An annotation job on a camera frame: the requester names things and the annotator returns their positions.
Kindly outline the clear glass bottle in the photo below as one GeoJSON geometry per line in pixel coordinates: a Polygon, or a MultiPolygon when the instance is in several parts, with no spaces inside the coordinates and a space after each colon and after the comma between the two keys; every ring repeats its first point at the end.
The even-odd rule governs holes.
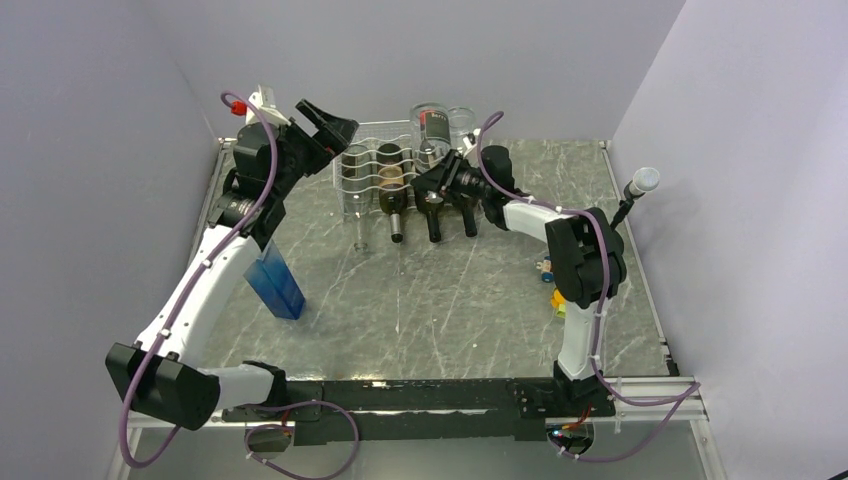
{"type": "Polygon", "coordinates": [[[362,144],[352,144],[341,157],[343,219],[357,253],[369,250],[371,223],[366,216],[371,211],[374,193],[371,161],[369,147],[362,144]]]}

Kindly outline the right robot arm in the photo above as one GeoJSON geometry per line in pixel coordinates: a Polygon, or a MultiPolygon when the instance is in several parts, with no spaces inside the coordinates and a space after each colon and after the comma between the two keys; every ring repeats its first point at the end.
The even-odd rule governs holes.
{"type": "Polygon", "coordinates": [[[547,246],[553,283],[563,298],[558,308],[564,320],[551,397],[559,412],[576,415],[601,389],[601,326],[606,301],[616,295],[627,275],[623,240],[599,208],[567,212],[518,189],[507,148],[486,146],[478,156],[477,165],[471,165],[452,150],[411,185],[451,203],[478,203],[497,228],[547,246]]]}

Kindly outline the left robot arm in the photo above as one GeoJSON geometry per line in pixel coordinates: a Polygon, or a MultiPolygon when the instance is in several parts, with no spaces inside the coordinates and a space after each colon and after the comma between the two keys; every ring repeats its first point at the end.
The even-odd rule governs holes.
{"type": "Polygon", "coordinates": [[[232,149],[236,162],[213,207],[201,244],[177,288],[130,345],[114,344],[105,359],[123,401],[138,412],[197,430],[218,410],[250,408],[279,417],[290,401],[283,369],[259,361],[203,369],[203,346],[238,280],[252,276],[280,295],[293,289],[282,265],[265,267],[272,236],[285,217],[284,201],[297,182],[319,173],[352,143],[357,121],[332,115],[302,99],[296,108],[316,128],[305,132],[274,106],[221,96],[245,119],[232,149]]]}

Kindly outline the clear bottle silver cap front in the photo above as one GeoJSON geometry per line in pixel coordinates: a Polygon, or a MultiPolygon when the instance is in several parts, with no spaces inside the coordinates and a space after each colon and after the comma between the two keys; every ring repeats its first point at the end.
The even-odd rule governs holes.
{"type": "Polygon", "coordinates": [[[437,102],[424,102],[410,110],[411,156],[418,175],[439,166],[452,149],[447,108],[437,102]]]}

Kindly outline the dark wine bottle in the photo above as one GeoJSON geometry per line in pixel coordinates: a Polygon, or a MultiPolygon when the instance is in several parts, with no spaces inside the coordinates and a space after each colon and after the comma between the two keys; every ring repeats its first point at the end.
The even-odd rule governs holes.
{"type": "Polygon", "coordinates": [[[476,203],[474,201],[455,202],[454,207],[461,215],[465,235],[469,238],[476,237],[478,235],[475,216],[476,203]]]}
{"type": "Polygon", "coordinates": [[[400,147],[394,143],[382,144],[377,150],[379,203],[389,218],[390,237],[393,243],[404,239],[401,213],[407,207],[408,197],[404,190],[404,169],[400,147]]]}
{"type": "Polygon", "coordinates": [[[438,195],[416,191],[415,205],[417,211],[425,216],[429,241],[431,243],[440,242],[442,235],[439,213],[443,207],[443,200],[438,195]]]}

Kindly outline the blue square glass bottle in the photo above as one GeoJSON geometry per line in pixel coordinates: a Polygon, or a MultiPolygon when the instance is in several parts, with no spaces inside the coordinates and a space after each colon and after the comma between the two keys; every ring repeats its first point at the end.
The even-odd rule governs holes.
{"type": "Polygon", "coordinates": [[[305,297],[274,241],[266,245],[244,278],[275,318],[301,317],[305,297]]]}

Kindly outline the dark wine bottle front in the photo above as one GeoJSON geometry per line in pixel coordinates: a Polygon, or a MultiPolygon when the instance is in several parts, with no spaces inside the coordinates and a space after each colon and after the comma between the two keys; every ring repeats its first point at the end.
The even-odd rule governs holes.
{"type": "Polygon", "coordinates": [[[404,190],[404,169],[400,147],[394,143],[382,144],[377,150],[379,203],[389,218],[390,237],[393,243],[404,239],[401,213],[407,207],[408,197],[404,190]]]}

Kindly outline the clear bottle silver cap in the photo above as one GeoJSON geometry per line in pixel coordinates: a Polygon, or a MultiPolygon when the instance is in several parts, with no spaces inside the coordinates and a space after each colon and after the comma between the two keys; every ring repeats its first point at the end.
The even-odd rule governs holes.
{"type": "Polygon", "coordinates": [[[464,146],[464,138],[477,129],[476,114],[471,108],[454,106],[448,109],[448,120],[451,142],[459,149],[464,146]]]}
{"type": "Polygon", "coordinates": [[[410,110],[411,156],[418,175],[439,166],[452,149],[447,108],[437,102],[424,102],[410,110]]]}

